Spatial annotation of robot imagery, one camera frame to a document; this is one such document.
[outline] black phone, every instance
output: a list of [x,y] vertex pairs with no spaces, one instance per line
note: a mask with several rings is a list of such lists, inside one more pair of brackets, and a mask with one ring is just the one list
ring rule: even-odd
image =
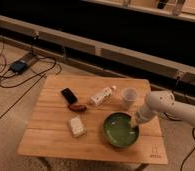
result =
[[65,97],[69,104],[73,104],[78,101],[77,97],[69,88],[65,88],[64,90],[62,90],[61,94]]

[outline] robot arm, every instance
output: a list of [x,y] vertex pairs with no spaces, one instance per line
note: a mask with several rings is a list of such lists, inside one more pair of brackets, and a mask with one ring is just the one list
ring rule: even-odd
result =
[[177,102],[167,91],[153,91],[146,95],[144,104],[135,113],[133,125],[146,123],[158,113],[169,113],[195,127],[195,106]]

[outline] sausage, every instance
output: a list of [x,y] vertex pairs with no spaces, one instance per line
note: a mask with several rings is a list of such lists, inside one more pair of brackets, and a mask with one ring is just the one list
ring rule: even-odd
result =
[[84,112],[87,109],[85,105],[75,105],[75,104],[69,105],[68,108],[74,112]]

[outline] green bowl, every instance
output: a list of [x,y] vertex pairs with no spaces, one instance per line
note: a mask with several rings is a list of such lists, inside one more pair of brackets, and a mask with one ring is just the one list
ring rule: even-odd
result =
[[106,118],[103,124],[103,132],[107,141],[119,148],[129,147],[139,137],[139,127],[132,128],[131,116],[125,113],[113,113]]

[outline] white cup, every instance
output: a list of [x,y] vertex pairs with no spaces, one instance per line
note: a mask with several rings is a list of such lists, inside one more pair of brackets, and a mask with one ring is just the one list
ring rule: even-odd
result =
[[128,110],[137,99],[137,92],[133,88],[125,88],[122,90],[122,106]]

